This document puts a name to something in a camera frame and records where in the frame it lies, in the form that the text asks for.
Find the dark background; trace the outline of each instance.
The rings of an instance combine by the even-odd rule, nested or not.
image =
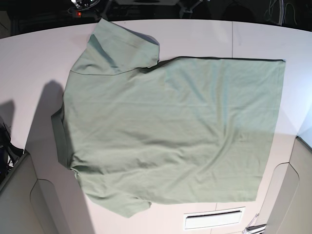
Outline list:
[[[181,0],[191,8],[198,0]],[[279,17],[279,1],[269,0],[203,0],[193,13],[180,15],[181,6],[165,5],[119,5],[116,0],[101,0],[89,10],[77,15],[71,0],[0,0],[0,11],[5,11],[10,20],[10,36],[44,29],[77,24],[142,19],[202,19],[230,20],[276,25]],[[287,3],[283,27],[312,30],[312,0],[284,0]]]

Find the white table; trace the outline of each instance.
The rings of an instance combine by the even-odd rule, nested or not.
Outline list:
[[[213,20],[136,20],[117,24],[154,37],[160,60],[177,56],[285,59],[281,107],[270,158],[255,202],[153,204],[125,219],[91,202],[74,174],[57,161],[50,116],[74,62],[95,24],[64,27],[0,40],[1,104],[14,104],[12,143],[31,153],[38,178],[56,188],[66,221],[74,234],[181,234],[183,214],[246,207],[241,224],[195,234],[242,231],[263,204],[274,168],[289,162],[293,142],[312,104],[312,33],[260,24]]]

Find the green shirt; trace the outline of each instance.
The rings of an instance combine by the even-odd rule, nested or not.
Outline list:
[[[60,163],[124,217],[151,203],[256,199],[285,62],[175,58],[101,20],[52,116]]]

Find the vent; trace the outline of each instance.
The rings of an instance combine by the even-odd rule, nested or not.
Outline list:
[[[240,223],[245,207],[184,215],[184,230],[224,227]]]

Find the short sleeve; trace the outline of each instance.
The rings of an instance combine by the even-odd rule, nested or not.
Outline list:
[[[157,43],[101,19],[72,71],[84,75],[117,75],[155,66],[158,56]]]

